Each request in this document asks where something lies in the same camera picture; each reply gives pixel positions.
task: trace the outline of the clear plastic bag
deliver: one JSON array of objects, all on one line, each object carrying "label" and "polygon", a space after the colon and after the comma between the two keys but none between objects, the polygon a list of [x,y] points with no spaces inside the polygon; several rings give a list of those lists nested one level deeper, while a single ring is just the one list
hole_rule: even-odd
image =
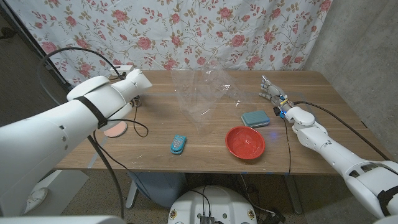
[{"label": "clear plastic bag", "polygon": [[211,132],[208,127],[217,107],[237,119],[256,110],[219,63],[207,63],[202,70],[172,70],[172,80],[181,112],[198,133]]}]

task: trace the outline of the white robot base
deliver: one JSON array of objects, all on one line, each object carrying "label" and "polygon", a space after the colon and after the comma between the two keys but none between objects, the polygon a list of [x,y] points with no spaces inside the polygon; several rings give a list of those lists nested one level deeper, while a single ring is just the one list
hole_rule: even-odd
[{"label": "white robot base", "polygon": [[[204,187],[198,187],[194,190],[203,193]],[[174,202],[170,209],[168,224],[201,224],[203,212],[206,217],[214,218],[213,223],[220,221],[224,224],[257,224],[252,205],[235,191],[216,185],[206,186],[204,195],[209,200],[211,215],[209,215],[207,200],[202,199],[202,195],[197,192],[188,191]]]}]

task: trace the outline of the floral curtain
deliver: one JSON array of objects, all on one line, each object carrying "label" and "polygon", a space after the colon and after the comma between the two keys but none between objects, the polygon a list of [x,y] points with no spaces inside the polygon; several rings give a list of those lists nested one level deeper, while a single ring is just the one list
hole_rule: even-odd
[{"label": "floral curtain", "polygon": [[[47,53],[95,50],[115,65],[144,70],[200,68],[299,70],[331,0],[7,0]],[[72,85],[109,76],[88,52],[54,55]]]}]

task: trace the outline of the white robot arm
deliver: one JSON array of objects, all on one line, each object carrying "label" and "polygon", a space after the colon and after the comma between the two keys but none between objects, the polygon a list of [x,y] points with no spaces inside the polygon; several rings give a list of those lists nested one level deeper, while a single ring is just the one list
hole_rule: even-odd
[{"label": "white robot arm", "polygon": [[398,215],[398,164],[367,161],[334,141],[314,115],[294,106],[279,87],[262,76],[261,96],[271,100],[274,112],[288,122],[300,143],[318,152],[344,178],[347,187],[374,216]]},{"label": "white robot arm", "polygon": [[140,70],[109,84],[94,77],[74,88],[68,103],[0,128],[0,211],[22,215],[34,185],[94,130],[105,131],[131,110],[152,84]]}]

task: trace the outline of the table surface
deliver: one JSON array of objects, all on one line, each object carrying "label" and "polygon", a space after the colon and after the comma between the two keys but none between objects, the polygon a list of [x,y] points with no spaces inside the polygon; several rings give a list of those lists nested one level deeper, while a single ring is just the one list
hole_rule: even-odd
[{"label": "table surface", "polygon": [[[148,136],[139,137],[132,124],[128,124],[126,133],[118,138],[108,138],[104,148],[116,160],[135,171],[284,174],[289,171],[289,149],[284,121],[274,115],[272,110],[274,106],[270,101],[257,95],[261,91],[261,75],[266,75],[272,83],[286,92],[290,101],[308,101],[330,110],[392,158],[321,73],[281,71],[228,71],[228,73],[236,79],[235,84],[241,90],[252,93],[248,98],[257,110],[264,110],[270,117],[268,126],[257,128],[266,142],[266,149],[259,158],[242,160],[232,155],[226,148],[226,133],[235,126],[243,125],[240,117],[227,114],[225,107],[229,108],[231,104],[228,99],[220,103],[213,113],[211,125],[208,126],[212,132],[198,134],[195,125],[180,111],[169,71],[144,72],[153,87],[141,95],[142,106],[138,108],[136,121],[149,128]],[[379,154],[329,114],[307,105],[299,107],[313,113],[316,120],[328,130],[335,141],[359,157],[382,160]],[[127,119],[133,118],[134,111]],[[287,123],[287,125],[291,174],[336,174],[321,155],[302,146],[292,131],[292,124]],[[145,133],[143,128],[136,127],[140,133]],[[103,133],[101,131],[97,133],[98,141],[103,142]],[[170,152],[170,144],[176,134],[187,137],[184,150],[179,156]],[[105,169],[101,159],[98,156],[94,157],[95,155],[95,150],[88,140],[85,140],[55,168]],[[95,161],[93,165],[89,165],[91,160]],[[123,169],[108,160],[114,169]]]}]

